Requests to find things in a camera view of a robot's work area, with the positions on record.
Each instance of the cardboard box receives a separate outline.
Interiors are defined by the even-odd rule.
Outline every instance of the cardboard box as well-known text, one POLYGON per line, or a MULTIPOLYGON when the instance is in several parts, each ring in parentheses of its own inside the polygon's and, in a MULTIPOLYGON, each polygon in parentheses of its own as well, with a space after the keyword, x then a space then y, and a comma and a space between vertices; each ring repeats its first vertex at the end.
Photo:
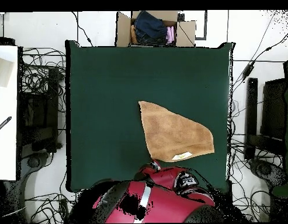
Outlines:
MULTIPOLYGON (((177 10, 147 10, 147 12, 154 17, 161 19, 166 27, 174 27, 175 46, 194 46, 196 38, 196 21, 177 22, 177 10)), ((139 13, 140 11, 132 11, 131 18, 129 18, 121 12, 117 12, 117 47, 128 47, 131 44, 131 25, 134 23, 139 13)))

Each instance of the red robot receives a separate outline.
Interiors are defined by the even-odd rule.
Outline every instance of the red robot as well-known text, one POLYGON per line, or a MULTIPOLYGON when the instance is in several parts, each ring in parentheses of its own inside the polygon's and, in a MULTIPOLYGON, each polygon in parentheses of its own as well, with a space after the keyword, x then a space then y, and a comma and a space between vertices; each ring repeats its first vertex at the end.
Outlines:
POLYGON ((223 222, 212 195, 186 168, 156 160, 131 181, 104 180, 85 190, 67 223, 223 222))

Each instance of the brown towel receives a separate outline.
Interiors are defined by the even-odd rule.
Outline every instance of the brown towel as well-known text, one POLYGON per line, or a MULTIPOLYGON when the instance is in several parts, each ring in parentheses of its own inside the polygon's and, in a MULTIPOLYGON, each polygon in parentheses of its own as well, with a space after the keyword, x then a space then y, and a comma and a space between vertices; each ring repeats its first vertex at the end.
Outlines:
POLYGON ((152 159, 178 162, 214 153, 213 137, 203 125, 154 103, 138 102, 147 148, 152 159))

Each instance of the towel label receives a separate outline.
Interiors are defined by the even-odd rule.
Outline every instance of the towel label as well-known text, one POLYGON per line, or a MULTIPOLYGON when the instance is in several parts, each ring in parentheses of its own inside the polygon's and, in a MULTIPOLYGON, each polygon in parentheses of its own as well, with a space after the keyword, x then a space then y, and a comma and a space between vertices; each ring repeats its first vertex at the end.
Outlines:
POLYGON ((186 153, 183 153, 181 155, 175 155, 172 160, 181 160, 181 159, 187 158, 187 157, 192 156, 192 155, 193 154, 186 152, 186 153))

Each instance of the green table surface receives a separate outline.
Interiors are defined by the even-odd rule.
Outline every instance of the green table surface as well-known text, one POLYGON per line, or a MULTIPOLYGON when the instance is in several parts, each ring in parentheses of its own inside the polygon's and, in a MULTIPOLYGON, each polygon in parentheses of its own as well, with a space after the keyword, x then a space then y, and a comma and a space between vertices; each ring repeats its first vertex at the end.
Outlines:
POLYGON ((213 134, 215 153, 161 165, 196 169, 213 186, 227 190, 232 43, 220 48, 67 44, 71 105, 68 189, 89 188, 106 178, 131 180, 140 166, 151 161, 138 105, 144 100, 201 123, 213 134))

